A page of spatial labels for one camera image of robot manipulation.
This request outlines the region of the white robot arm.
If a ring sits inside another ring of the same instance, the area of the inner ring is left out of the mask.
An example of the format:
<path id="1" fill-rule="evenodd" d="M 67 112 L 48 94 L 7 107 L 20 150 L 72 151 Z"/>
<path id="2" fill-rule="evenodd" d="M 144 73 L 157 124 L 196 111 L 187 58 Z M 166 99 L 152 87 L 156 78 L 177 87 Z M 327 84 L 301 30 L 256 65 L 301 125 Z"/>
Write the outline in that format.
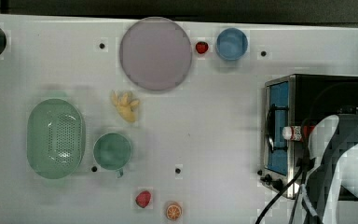
<path id="1" fill-rule="evenodd" d="M 301 186 L 302 224 L 337 224 L 341 188 L 358 198 L 358 115 L 321 120 L 309 138 L 313 167 Z"/>

